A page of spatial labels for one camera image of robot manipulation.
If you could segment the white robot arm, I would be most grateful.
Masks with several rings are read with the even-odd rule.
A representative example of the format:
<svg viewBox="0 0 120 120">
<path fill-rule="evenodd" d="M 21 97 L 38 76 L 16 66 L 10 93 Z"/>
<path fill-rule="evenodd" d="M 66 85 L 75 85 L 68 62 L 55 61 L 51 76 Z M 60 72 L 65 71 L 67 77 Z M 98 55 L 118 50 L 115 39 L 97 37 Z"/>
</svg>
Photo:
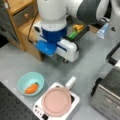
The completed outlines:
<svg viewBox="0 0 120 120">
<path fill-rule="evenodd" d="M 85 24 L 93 24 L 103 18 L 109 0 L 37 0 L 41 20 L 34 25 L 37 43 L 42 53 L 55 54 L 74 62 L 79 57 L 77 45 L 66 39 L 67 16 Z"/>
</svg>

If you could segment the blue and white gripper body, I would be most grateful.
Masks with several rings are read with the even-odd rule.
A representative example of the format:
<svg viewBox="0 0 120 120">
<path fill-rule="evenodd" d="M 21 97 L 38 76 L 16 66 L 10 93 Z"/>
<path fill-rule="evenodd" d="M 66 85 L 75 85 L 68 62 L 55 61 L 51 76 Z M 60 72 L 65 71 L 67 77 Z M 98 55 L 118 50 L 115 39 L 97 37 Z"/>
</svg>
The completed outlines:
<svg viewBox="0 0 120 120">
<path fill-rule="evenodd" d="M 39 21 L 33 25 L 36 33 L 37 42 L 35 47 L 47 56 L 55 54 L 63 57 L 69 62 L 74 62 L 79 57 L 78 46 L 75 42 L 69 41 L 66 37 L 67 26 L 62 29 L 54 29 L 48 25 L 44 28 L 42 22 Z"/>
</svg>

